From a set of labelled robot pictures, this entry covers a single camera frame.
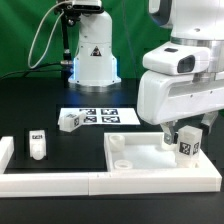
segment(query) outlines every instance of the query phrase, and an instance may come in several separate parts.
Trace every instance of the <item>black cable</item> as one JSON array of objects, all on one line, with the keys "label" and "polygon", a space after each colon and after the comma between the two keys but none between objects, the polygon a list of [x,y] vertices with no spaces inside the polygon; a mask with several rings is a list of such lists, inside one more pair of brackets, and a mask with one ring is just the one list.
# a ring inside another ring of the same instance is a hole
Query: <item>black cable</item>
[{"label": "black cable", "polygon": [[45,68],[45,67],[49,67],[49,66],[54,66],[54,65],[61,65],[60,62],[53,62],[53,63],[45,63],[45,64],[42,64],[42,65],[38,65],[35,69],[30,69],[28,70],[27,72],[25,72],[23,74],[23,78],[25,78],[27,75],[29,75],[32,71],[35,71],[37,69],[40,69],[40,68]]},{"label": "black cable", "polygon": [[7,78],[8,76],[15,75],[15,74],[24,74],[24,73],[33,73],[33,72],[61,72],[61,71],[68,71],[68,69],[52,69],[52,70],[24,70],[24,71],[15,71],[7,73],[0,77],[0,81]]}]

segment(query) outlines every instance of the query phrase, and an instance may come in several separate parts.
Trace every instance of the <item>black table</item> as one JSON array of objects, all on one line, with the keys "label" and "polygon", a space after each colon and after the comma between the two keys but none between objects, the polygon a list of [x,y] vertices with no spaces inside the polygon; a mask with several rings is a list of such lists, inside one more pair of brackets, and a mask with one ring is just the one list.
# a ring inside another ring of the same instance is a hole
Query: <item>black table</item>
[{"label": "black table", "polygon": [[[155,132],[159,126],[82,126],[58,130],[62,107],[130,107],[136,109],[138,81],[123,80],[111,92],[81,93],[60,79],[11,78],[0,82],[0,136],[15,137],[15,153],[6,173],[104,172],[104,132]],[[201,116],[178,122],[176,129],[197,126]],[[219,116],[202,150],[223,176],[224,118]],[[44,129],[47,158],[29,157],[28,132]],[[41,198],[1,198],[0,223],[224,223],[224,194],[178,193]]]}]

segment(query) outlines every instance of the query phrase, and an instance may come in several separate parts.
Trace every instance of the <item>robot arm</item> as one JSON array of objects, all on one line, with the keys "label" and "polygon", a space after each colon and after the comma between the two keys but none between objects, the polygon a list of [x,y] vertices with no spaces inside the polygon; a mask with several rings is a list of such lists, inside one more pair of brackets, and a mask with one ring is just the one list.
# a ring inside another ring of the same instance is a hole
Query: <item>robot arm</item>
[{"label": "robot arm", "polygon": [[144,121],[160,124],[172,144],[178,119],[206,114],[202,124],[211,126],[224,108],[224,0],[150,0],[149,13],[172,33],[143,58],[149,70],[137,110]]},{"label": "robot arm", "polygon": [[100,0],[68,1],[58,8],[62,17],[64,59],[72,60],[68,46],[67,26],[79,26],[79,52],[73,60],[73,74],[64,75],[70,88],[104,92],[120,85],[117,60],[112,54],[112,19]]},{"label": "robot arm", "polygon": [[[37,40],[37,37],[40,33],[40,30],[42,28],[43,23],[45,22],[47,16],[54,10],[55,14],[60,13],[60,16],[57,18],[53,29],[51,31],[51,35],[49,37],[46,49],[41,56],[41,58],[38,60],[38,62],[34,65],[31,65],[31,59],[32,59],[32,54],[33,54],[33,49]],[[40,25],[37,29],[36,35],[34,37],[33,43],[31,45],[29,57],[28,57],[28,66],[30,69],[36,69],[37,66],[42,62],[44,57],[46,56],[46,53],[48,51],[48,48],[51,43],[52,36],[54,34],[54,31],[56,29],[56,25],[61,19],[62,22],[62,35],[63,35],[63,44],[64,44],[64,49],[65,49],[65,54],[64,54],[64,59],[71,61],[71,55],[69,52],[69,44],[68,44],[68,35],[67,35],[67,26],[74,26],[77,21],[79,21],[79,17],[81,16],[82,13],[86,14],[98,14],[102,13],[103,7],[102,3],[100,0],[57,0],[56,5],[50,8],[43,19],[40,22]]]}]

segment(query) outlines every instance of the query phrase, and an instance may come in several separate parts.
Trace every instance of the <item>cable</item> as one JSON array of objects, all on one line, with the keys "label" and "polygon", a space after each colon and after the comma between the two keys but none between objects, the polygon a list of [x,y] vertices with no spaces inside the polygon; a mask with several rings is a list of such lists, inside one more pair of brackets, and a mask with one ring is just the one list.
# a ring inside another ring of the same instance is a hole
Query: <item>cable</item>
[{"label": "cable", "polygon": [[[55,65],[61,65],[61,62],[54,62],[54,63],[45,63],[45,64],[42,64],[42,65],[38,65],[35,69],[40,69],[40,68],[45,68],[45,67],[49,67],[49,66],[55,66]],[[29,75],[32,71],[35,71],[34,69],[32,70],[28,70],[27,72],[25,72],[23,74],[23,78],[26,77],[27,75]]]},{"label": "cable", "polygon": [[15,71],[7,73],[0,77],[0,81],[7,78],[8,76],[15,75],[15,74],[23,74],[23,73],[33,73],[33,72],[61,72],[61,71],[68,71],[68,69],[52,69],[52,70],[24,70],[24,71]]},{"label": "cable", "polygon": [[55,6],[53,6],[52,8],[50,8],[50,9],[48,10],[48,12],[45,14],[45,16],[43,17],[43,19],[41,20],[40,25],[39,25],[39,27],[38,27],[38,29],[37,29],[36,34],[35,34],[35,37],[34,37],[34,39],[33,39],[33,43],[32,43],[31,48],[30,48],[30,53],[29,53],[29,57],[28,57],[28,66],[29,66],[29,68],[31,68],[31,69],[36,68],[36,67],[40,64],[40,62],[43,60],[43,58],[46,56],[47,51],[48,51],[49,46],[50,46],[50,43],[51,43],[51,39],[52,39],[52,37],[53,37],[54,31],[55,31],[56,26],[57,26],[57,24],[58,24],[58,21],[59,21],[59,19],[64,15],[64,12],[62,12],[62,13],[60,14],[60,16],[57,18],[57,20],[56,20],[56,22],[55,22],[55,24],[54,24],[54,27],[53,27],[53,29],[52,29],[52,31],[51,31],[51,34],[50,34],[50,37],[49,37],[49,40],[48,40],[48,43],[47,43],[47,46],[46,46],[46,49],[45,49],[43,55],[41,56],[41,58],[38,60],[38,62],[37,62],[36,64],[31,65],[31,58],[32,58],[32,54],[33,54],[33,49],[34,49],[34,46],[35,46],[35,44],[36,44],[37,37],[38,37],[38,35],[39,35],[39,33],[40,33],[40,29],[42,28],[43,23],[45,22],[45,19],[47,18],[47,16],[48,16],[48,15],[49,15],[55,8],[57,8],[57,7],[60,6],[60,5],[68,4],[68,3],[73,3],[73,1],[65,1],[65,2],[60,2],[60,3],[56,4]]}]

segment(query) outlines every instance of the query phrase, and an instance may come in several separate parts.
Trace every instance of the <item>white block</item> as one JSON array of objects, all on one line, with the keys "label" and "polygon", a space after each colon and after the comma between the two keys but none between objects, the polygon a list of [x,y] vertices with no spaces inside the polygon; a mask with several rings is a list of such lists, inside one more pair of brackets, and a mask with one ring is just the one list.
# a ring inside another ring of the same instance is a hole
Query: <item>white block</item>
[{"label": "white block", "polygon": [[202,130],[185,126],[178,130],[176,163],[178,167],[195,167],[199,160]]},{"label": "white block", "polygon": [[41,160],[46,156],[46,137],[44,130],[30,131],[30,157]]},{"label": "white block", "polygon": [[0,197],[88,195],[88,173],[0,175]]},{"label": "white block", "polygon": [[2,137],[0,141],[0,174],[5,172],[13,152],[13,137]]},{"label": "white block", "polygon": [[61,131],[72,132],[83,125],[86,113],[68,113],[59,118],[59,129]]}]

